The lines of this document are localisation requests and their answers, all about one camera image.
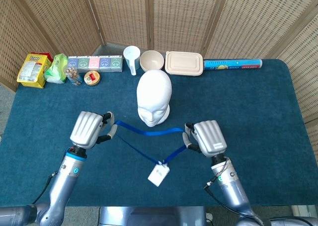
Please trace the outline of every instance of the blue lanyard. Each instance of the blue lanyard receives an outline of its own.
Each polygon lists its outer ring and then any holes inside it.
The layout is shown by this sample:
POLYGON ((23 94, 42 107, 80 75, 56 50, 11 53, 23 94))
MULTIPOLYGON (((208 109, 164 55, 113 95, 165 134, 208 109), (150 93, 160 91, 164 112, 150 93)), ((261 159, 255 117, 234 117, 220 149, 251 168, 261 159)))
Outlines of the blue lanyard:
MULTIPOLYGON (((165 131, 157 131, 157 132, 145 132, 145 131, 141 131, 137 128, 134 128, 133 126, 130 126, 127 123, 124 123, 122 121, 116 121, 115 124, 120 125, 124 128, 127 128, 128 130, 144 135, 144 136, 161 136, 161 135, 166 135, 166 134, 170 134, 170 133, 176 133, 176 132, 183 132, 183 130, 181 128, 171 128, 165 131)), ((119 136, 117 133, 116 135, 124 142, 126 143, 128 146, 130 146, 132 149, 134 149, 136 152, 138 152, 140 155, 142 155, 143 157, 147 158, 148 160, 150 160, 151 162, 155 163, 155 164, 167 164, 169 161, 171 161, 172 159, 174 159, 178 154, 180 154, 182 151, 184 151, 185 149, 187 149, 187 147, 185 145, 179 147, 177 150, 175 150, 173 153, 171 153, 166 159, 164 159, 162 162, 155 160, 153 158, 151 158, 150 156, 146 155, 145 153, 143 153, 142 151, 138 150, 136 147, 134 147, 133 145, 131 145, 129 142, 127 142, 126 140, 124 140, 121 136, 119 136)))

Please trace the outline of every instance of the food container lid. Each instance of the food container lid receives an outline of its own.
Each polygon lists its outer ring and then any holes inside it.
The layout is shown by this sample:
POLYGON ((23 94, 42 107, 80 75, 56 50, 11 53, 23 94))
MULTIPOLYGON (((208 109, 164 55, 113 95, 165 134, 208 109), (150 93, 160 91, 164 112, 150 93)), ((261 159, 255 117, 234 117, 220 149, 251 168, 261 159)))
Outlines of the food container lid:
POLYGON ((167 51, 164 68, 171 75, 197 76, 203 72, 203 57, 199 53, 167 51))
POLYGON ((85 74, 84 81, 88 85, 96 85, 100 81, 100 75, 97 71, 89 71, 85 74))

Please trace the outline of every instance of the green plastic bag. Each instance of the green plastic bag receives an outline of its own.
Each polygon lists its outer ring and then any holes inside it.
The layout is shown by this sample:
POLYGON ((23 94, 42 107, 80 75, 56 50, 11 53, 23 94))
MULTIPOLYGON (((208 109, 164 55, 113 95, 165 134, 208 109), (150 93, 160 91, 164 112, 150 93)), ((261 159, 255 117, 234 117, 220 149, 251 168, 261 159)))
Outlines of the green plastic bag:
POLYGON ((68 64, 68 57, 58 54, 54 57, 51 66, 44 73, 44 79, 50 83, 65 83, 66 75, 63 72, 64 66, 68 64))

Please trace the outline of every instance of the yellow snack package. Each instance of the yellow snack package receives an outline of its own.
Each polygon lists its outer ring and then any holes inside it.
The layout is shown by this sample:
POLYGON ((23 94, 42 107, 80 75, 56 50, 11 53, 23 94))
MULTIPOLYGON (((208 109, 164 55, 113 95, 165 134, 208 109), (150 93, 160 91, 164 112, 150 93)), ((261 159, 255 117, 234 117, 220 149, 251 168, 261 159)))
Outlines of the yellow snack package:
POLYGON ((28 54, 16 81, 23 86, 43 88, 45 84, 44 73, 51 66, 51 63, 47 55, 28 54))

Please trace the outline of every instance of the blue tablecloth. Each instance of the blue tablecloth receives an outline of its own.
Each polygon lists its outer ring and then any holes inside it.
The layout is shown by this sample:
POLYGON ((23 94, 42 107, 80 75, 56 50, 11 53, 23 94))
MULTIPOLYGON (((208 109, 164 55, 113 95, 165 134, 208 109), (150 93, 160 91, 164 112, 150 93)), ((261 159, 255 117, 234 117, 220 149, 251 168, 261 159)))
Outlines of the blue tablecloth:
MULTIPOLYGON (((318 171, 287 66, 264 60, 259 70, 205 71, 173 76, 170 115, 148 128, 138 117, 136 87, 143 71, 131 76, 101 74, 97 86, 46 83, 44 89, 19 86, 0 145, 0 206, 31 203, 47 176, 60 166, 81 111, 112 111, 146 131, 183 128, 186 122, 217 120, 230 157, 253 205, 317 204, 318 171)), ((118 133, 155 159, 183 144, 181 133, 144 137, 118 133)), ((211 160, 185 150, 169 163, 156 187, 148 179, 154 164, 118 137, 87 151, 87 161, 70 206, 216 205, 203 190, 212 177, 211 160)), ((217 185, 212 191, 224 199, 217 185)), ((48 199, 48 192, 42 200, 48 199)))

